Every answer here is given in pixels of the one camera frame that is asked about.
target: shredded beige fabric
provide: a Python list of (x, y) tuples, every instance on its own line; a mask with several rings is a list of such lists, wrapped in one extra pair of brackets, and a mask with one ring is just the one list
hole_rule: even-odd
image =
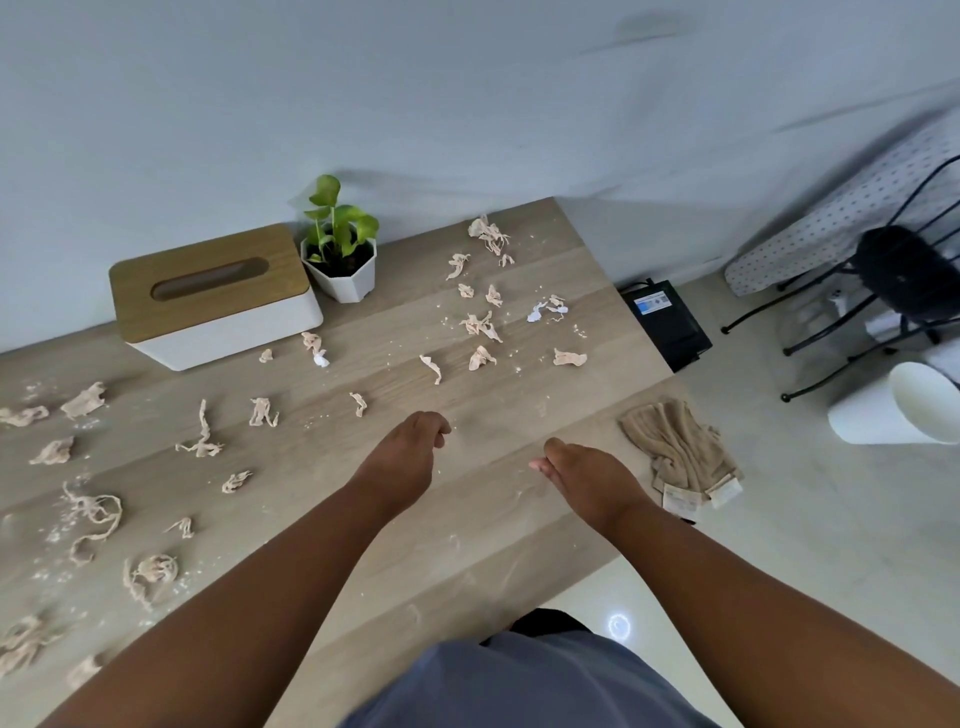
[(483, 240), (484, 245), (494, 255), (500, 255), (503, 246), (510, 244), (510, 236), (500, 232), (495, 224), (487, 222), (487, 216), (481, 215), (467, 228), (467, 234), (470, 237), (478, 237)]
[(181, 445), (177, 443), (174, 446), (174, 449), (184, 450), (185, 452), (196, 452), (197, 457), (213, 457), (220, 453), (220, 450), (224, 448), (223, 444), (211, 443), (208, 442), (210, 439), (210, 425), (206, 423), (206, 400), (200, 400), (200, 440), (191, 445), (189, 448), (186, 445)]
[(21, 619), (0, 638), (0, 679), (29, 665), (41, 647), (59, 638), (47, 634), (43, 620), (36, 615)]
[(434, 384), (440, 384), (440, 380), (444, 378), (444, 375), (440, 373), (440, 367), (433, 363), (433, 359), (431, 359), (429, 356), (424, 356), (423, 354), (420, 355), (420, 361), (430, 367), (430, 369), (432, 369), (437, 375), (437, 380), (434, 382)]
[(70, 493), (66, 483), (63, 483), (63, 494), (70, 501), (73, 513), (83, 516), (94, 525), (105, 525), (107, 527), (107, 530), (103, 533), (81, 536), (70, 546), (70, 551), (67, 554), (70, 561), (77, 566), (83, 566), (93, 561), (94, 554), (92, 552), (81, 553), (81, 546), (87, 541), (107, 540), (109, 535), (120, 525), (120, 520), (123, 518), (123, 503), (117, 496), (75, 496)]
[(66, 684), (70, 686), (71, 690), (76, 690), (83, 683), (100, 672), (101, 667), (103, 666), (100, 664), (100, 657), (98, 655), (90, 655), (85, 658), (83, 662), (66, 673)]
[(470, 357), (469, 369), (472, 372), (476, 372), (478, 369), (480, 369), (480, 367), (482, 367), (488, 361), (491, 361), (494, 364), (496, 364), (496, 359), (490, 356), (490, 352), (488, 352), (483, 347), (477, 347), (477, 351), (474, 352)]
[(253, 414), (250, 415), (250, 425), (252, 427), (260, 427), (264, 423), (267, 423), (270, 427), (276, 427), (276, 422), (280, 419), (280, 413), (276, 412), (271, 422), (270, 400), (266, 397), (257, 397), (255, 400), (251, 400), (251, 402), (253, 402)]
[(65, 440), (54, 440), (49, 443), (40, 454), (30, 461), (31, 465), (58, 465), (70, 459), (70, 449), (73, 447), (73, 436)]
[(182, 539), (192, 539), (193, 538), (193, 519), (189, 516), (184, 516), (179, 521), (173, 525), (169, 525), (163, 529), (164, 533), (172, 531), (176, 528), (180, 532), (180, 537)]
[(14, 412), (7, 407), (0, 407), (0, 423), (13, 425), (14, 427), (32, 425), (37, 420), (42, 420), (49, 415), (50, 410), (42, 405), (40, 407), (27, 407), (19, 412)]
[(322, 345), (320, 336), (310, 331), (304, 331), (300, 336), (303, 337), (303, 345), (309, 349), (311, 353), (317, 353), (320, 350)]
[(321, 349), (321, 338), (315, 333), (304, 331), (300, 336), (303, 337), (303, 345), (313, 354), (313, 363), (318, 367), (328, 367), (330, 362), (326, 360), (324, 354), (326, 349)]
[(367, 409), (367, 403), (355, 392), (350, 392), (350, 396), (353, 397), (353, 401), (357, 403), (357, 417), (363, 417), (363, 411)]
[(241, 485), (244, 484), (244, 481), (253, 475), (253, 471), (243, 471), (242, 473), (234, 473), (229, 478), (227, 482), (220, 486), (220, 490), (224, 493), (236, 493)]
[(703, 427), (682, 400), (645, 404), (620, 418), (627, 438), (651, 457), (653, 486), (693, 491), (706, 500), (707, 493), (728, 476), (743, 477), (720, 442), (720, 433)]
[(575, 367), (582, 367), (587, 363), (587, 355), (584, 353), (561, 352), (559, 349), (554, 349), (553, 363), (558, 367), (562, 364), (572, 364)]
[(464, 263), (469, 259), (470, 255), (463, 253), (454, 253), (453, 257), (450, 259), (450, 265), (453, 266), (453, 273), (446, 277), (447, 280), (455, 279), (461, 273), (464, 272)]
[(492, 283), (490, 284), (490, 289), (487, 291), (487, 303), (495, 305), (497, 308), (503, 305), (503, 299), (500, 298), (500, 294), (497, 293)]
[[(153, 609), (154, 600), (165, 586), (177, 578), (179, 571), (177, 559), (165, 553), (148, 556), (134, 570), (131, 570), (130, 559), (127, 559), (123, 565), (123, 584), (134, 599), (147, 609)], [(153, 584), (158, 586), (151, 595), (147, 587)]]
[(487, 315), (482, 319), (478, 319), (472, 313), (467, 314), (467, 318), (464, 321), (461, 321), (460, 324), (467, 328), (467, 333), (470, 336), (476, 336), (477, 334), (483, 333), (487, 338), (492, 339), (493, 341), (498, 341), (501, 344), (503, 339), (500, 338), (497, 334), (496, 329), (493, 328), (491, 323), (491, 318), (493, 317), (492, 311), (487, 311)]
[(78, 417), (88, 415), (93, 410), (104, 406), (106, 402), (101, 395), (103, 395), (106, 390), (107, 387), (104, 386), (102, 381), (95, 381), (60, 409), (71, 420), (76, 420)]

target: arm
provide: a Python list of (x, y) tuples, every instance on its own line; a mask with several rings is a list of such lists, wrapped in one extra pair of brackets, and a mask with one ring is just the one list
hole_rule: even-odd
[(544, 453), (531, 467), (633, 565), (748, 728), (957, 724), (960, 688), (660, 509), (612, 455)]
[(417, 412), (350, 481), (120, 653), (40, 728), (262, 726), (360, 556), (429, 487), (450, 425)]

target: hand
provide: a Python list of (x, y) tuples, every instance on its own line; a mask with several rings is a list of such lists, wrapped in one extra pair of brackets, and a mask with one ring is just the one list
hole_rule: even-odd
[(437, 412), (414, 412), (367, 455), (350, 484), (376, 493), (393, 519), (417, 502), (433, 478), (433, 448), (444, 446), (450, 423)]
[(633, 474), (608, 452), (551, 437), (543, 454), (530, 467), (546, 475), (574, 513), (602, 536), (610, 538), (625, 513), (653, 505)]

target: white octagonal pot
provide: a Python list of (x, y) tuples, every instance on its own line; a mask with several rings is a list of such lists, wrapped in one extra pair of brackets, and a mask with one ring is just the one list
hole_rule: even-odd
[(306, 239), (300, 242), (300, 260), (306, 266), (306, 271), (320, 286), (320, 290), (327, 296), (340, 303), (360, 303), (364, 296), (373, 291), (375, 282), (374, 270), (376, 264), (376, 240), (367, 240), (373, 246), (373, 255), (352, 276), (338, 276), (331, 278), (324, 274), (317, 266), (307, 260)]

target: chair leg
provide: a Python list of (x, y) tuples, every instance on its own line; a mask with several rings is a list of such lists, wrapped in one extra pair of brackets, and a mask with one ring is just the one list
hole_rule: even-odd
[(854, 316), (856, 316), (860, 311), (862, 311), (864, 308), (866, 308), (868, 305), (870, 305), (870, 304), (873, 303), (874, 301), (876, 301), (876, 294), (871, 295), (871, 296), (868, 296), (866, 299), (864, 299), (863, 301), (861, 301), (860, 303), (858, 303), (856, 306), (854, 306), (853, 308), (851, 308), (847, 313), (845, 313), (845, 314), (844, 314), (843, 316), (841, 316), (839, 319), (837, 319), (836, 321), (834, 321), (834, 322), (833, 322), (832, 324), (830, 324), (828, 327), (826, 327), (826, 328), (821, 328), (819, 331), (817, 331), (817, 332), (816, 332), (815, 334), (813, 334), (812, 336), (808, 336), (808, 337), (805, 338), (803, 341), (798, 342), (797, 344), (794, 344), (792, 347), (786, 347), (786, 348), (783, 350), (783, 355), (784, 355), (784, 356), (789, 356), (790, 354), (793, 354), (793, 353), (798, 352), (800, 349), (804, 349), (804, 348), (810, 346), (810, 344), (814, 343), (815, 341), (820, 341), (820, 340), (821, 340), (822, 338), (824, 338), (825, 336), (829, 336), (830, 334), (834, 333), (837, 329), (839, 329), (840, 327), (842, 327), (844, 324), (846, 324), (847, 322), (849, 322), (850, 319), (852, 319), (852, 318), (853, 318)]
[(894, 336), (892, 339), (887, 339), (886, 341), (881, 341), (878, 344), (874, 344), (866, 351), (860, 352), (859, 354), (855, 354), (854, 356), (848, 356), (846, 364), (844, 364), (839, 369), (831, 372), (820, 381), (814, 382), (810, 386), (804, 387), (803, 389), (798, 389), (796, 392), (782, 394), (780, 395), (780, 399), (785, 402), (790, 402), (791, 400), (795, 400), (797, 397), (808, 395), (810, 392), (814, 392), (820, 389), (825, 384), (829, 384), (830, 382), (834, 381), (836, 378), (838, 378), (840, 375), (846, 372), (851, 366), (856, 364), (856, 362), (858, 362), (860, 359), (864, 358), (865, 356), (869, 356), (870, 354), (872, 354), (873, 352), (879, 349), (883, 349), (886, 351), (887, 349), (891, 348), (892, 344), (897, 344), (898, 342), (905, 341), (906, 339), (916, 336), (917, 334), (931, 331), (933, 330), (934, 327), (946, 326), (948, 324), (957, 324), (957, 323), (960, 323), (960, 318), (944, 319), (942, 321), (936, 321), (927, 326), (914, 328), (910, 331), (907, 331), (906, 333), (898, 334), (897, 336)]
[(768, 308), (772, 308), (773, 306), (777, 305), (778, 303), (781, 303), (781, 302), (783, 302), (783, 301), (786, 301), (787, 299), (792, 299), (794, 296), (797, 296), (797, 295), (803, 293), (804, 291), (809, 290), (809, 289), (812, 288), (813, 286), (815, 286), (815, 285), (817, 285), (817, 284), (819, 284), (819, 283), (824, 282), (826, 279), (828, 279), (828, 278), (829, 278), (830, 276), (832, 276), (834, 273), (836, 273), (836, 272), (839, 271), (841, 268), (843, 268), (843, 266), (845, 266), (846, 264), (847, 264), (847, 261), (846, 261), (846, 260), (844, 260), (844, 261), (842, 261), (842, 262), (840, 262), (840, 263), (837, 263), (836, 265), (834, 265), (834, 266), (833, 266), (832, 268), (830, 268), (829, 270), (825, 271), (824, 273), (821, 273), (821, 274), (820, 274), (819, 276), (817, 276), (815, 279), (811, 280), (810, 282), (804, 283), (804, 285), (800, 286), (800, 288), (796, 288), (796, 289), (790, 291), (789, 293), (784, 293), (782, 296), (777, 296), (777, 297), (776, 297), (775, 299), (773, 299), (772, 301), (770, 301), (770, 302), (768, 302), (768, 303), (765, 303), (764, 305), (759, 305), (759, 306), (757, 306), (755, 309), (753, 309), (752, 311), (747, 311), (745, 314), (743, 314), (743, 316), (741, 316), (740, 318), (738, 318), (738, 319), (737, 319), (736, 321), (734, 321), (732, 324), (727, 324), (727, 325), (724, 326), (724, 327), (720, 327), (721, 333), (724, 333), (724, 334), (730, 333), (730, 332), (731, 332), (731, 329), (733, 329), (734, 327), (740, 326), (740, 324), (742, 324), (744, 321), (746, 321), (747, 319), (751, 318), (752, 316), (756, 316), (760, 311), (765, 311), (765, 310), (767, 310)]

